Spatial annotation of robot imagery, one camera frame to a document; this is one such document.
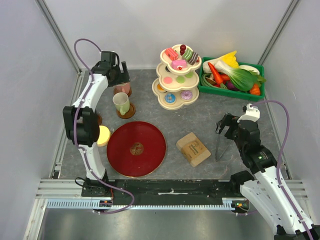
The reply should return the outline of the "metal serving tongs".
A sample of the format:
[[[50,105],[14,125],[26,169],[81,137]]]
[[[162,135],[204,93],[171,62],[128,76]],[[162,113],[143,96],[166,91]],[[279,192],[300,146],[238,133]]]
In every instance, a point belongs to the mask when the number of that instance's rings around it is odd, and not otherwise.
[[[216,147],[215,147],[215,160],[218,162],[223,155],[225,154],[225,152],[228,150],[231,142],[229,142],[227,145],[224,146],[224,148],[222,148],[223,146],[221,145],[221,134],[217,135],[217,142],[216,142]]]

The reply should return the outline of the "pink mug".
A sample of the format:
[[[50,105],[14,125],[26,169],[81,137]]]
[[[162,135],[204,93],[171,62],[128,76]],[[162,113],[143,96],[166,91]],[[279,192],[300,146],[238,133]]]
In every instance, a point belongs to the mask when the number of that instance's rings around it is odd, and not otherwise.
[[[125,93],[125,90],[129,88],[131,88],[131,84],[129,82],[118,84],[114,87],[113,94],[115,95],[117,93]]]

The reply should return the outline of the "light green mug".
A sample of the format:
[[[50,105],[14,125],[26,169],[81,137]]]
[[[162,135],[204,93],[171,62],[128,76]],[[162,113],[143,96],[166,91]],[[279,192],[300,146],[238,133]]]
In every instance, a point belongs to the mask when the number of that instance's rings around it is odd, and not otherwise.
[[[124,116],[130,110],[130,101],[126,93],[116,93],[113,96],[112,101],[116,107],[116,110],[120,113],[121,116]]]

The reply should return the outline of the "purple sprinkled donut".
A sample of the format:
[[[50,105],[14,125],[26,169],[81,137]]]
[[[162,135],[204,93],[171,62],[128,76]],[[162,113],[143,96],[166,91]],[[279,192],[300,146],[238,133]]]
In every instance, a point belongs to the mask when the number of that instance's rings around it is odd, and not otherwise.
[[[180,92],[180,98],[185,102],[189,102],[193,98],[193,93],[190,90],[183,90]]]

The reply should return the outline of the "orange glazed donut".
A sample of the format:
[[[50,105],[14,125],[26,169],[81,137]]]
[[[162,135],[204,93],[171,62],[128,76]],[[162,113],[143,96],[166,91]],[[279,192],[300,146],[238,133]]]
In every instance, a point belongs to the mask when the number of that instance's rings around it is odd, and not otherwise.
[[[157,84],[156,88],[160,93],[166,93],[167,92],[164,88],[161,87],[161,85],[159,83]]]

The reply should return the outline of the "green sandwich cookie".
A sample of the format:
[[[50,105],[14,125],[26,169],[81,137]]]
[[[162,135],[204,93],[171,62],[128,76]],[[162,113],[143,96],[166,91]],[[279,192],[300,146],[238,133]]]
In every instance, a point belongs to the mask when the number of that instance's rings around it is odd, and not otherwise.
[[[189,72],[185,75],[186,78],[192,78],[193,77],[193,72]]]
[[[176,77],[176,82],[179,84],[183,84],[185,82],[185,78],[183,76],[177,76]]]

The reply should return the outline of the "pink sandwich cookie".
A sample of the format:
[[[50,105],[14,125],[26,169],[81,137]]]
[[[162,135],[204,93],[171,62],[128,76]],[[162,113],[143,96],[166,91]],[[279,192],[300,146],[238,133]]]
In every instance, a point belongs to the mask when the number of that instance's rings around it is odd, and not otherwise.
[[[173,79],[171,78],[171,77],[165,77],[164,79],[163,79],[163,82],[165,83],[165,84],[167,84],[167,85],[169,85],[169,84],[171,84],[172,82],[173,82]]]

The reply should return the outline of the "blue white orange donut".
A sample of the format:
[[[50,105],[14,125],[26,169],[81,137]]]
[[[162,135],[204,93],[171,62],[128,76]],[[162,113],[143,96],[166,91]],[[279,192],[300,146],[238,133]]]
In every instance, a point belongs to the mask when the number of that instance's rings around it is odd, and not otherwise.
[[[167,105],[172,105],[176,102],[176,96],[173,93],[167,93],[164,96],[164,101]]]

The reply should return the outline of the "red layered cake slice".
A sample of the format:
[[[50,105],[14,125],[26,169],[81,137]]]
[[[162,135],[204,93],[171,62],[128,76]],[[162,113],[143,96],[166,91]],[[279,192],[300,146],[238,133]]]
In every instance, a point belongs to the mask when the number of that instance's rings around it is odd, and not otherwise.
[[[171,47],[167,48],[164,53],[171,61],[176,61],[179,58],[177,51]]]

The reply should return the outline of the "pink layered cake slice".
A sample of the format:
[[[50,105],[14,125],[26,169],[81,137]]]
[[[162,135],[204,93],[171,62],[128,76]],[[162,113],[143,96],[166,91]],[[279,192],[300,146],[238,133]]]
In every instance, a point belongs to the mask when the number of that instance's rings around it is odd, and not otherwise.
[[[177,59],[171,62],[171,67],[174,70],[181,71],[187,67],[187,61],[184,59]]]

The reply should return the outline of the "brown layered cake slice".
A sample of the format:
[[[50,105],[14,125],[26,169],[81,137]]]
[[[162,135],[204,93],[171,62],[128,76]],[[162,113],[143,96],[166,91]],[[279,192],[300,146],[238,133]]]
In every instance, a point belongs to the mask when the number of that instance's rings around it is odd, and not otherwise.
[[[190,65],[195,65],[199,62],[199,54],[196,52],[193,52],[191,57],[187,61]]]

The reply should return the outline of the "green layered cake slice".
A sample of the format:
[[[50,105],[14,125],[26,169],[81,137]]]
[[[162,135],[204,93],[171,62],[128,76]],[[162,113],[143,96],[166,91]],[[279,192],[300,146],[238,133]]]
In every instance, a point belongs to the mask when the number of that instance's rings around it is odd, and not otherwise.
[[[193,55],[193,51],[187,47],[184,51],[184,54],[182,55],[182,58],[186,61],[189,61],[192,55]]]

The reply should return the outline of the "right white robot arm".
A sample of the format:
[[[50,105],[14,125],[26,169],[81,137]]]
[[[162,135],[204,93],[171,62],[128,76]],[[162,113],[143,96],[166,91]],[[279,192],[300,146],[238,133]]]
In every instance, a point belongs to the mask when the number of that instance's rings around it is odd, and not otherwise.
[[[276,240],[318,240],[320,227],[304,212],[277,169],[277,160],[261,144],[258,123],[226,113],[216,133],[234,141],[247,170],[230,177],[229,191],[244,196],[265,219]]]

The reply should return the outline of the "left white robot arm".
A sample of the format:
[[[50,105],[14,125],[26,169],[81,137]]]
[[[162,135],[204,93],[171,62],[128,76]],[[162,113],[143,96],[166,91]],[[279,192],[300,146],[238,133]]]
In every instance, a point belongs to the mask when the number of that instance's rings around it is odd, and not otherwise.
[[[86,177],[82,197],[106,197],[110,192],[108,174],[102,164],[98,138],[100,127],[96,106],[108,87],[130,82],[126,62],[114,51],[102,51],[100,61],[89,71],[88,82],[78,99],[62,110],[66,136],[79,150]]]

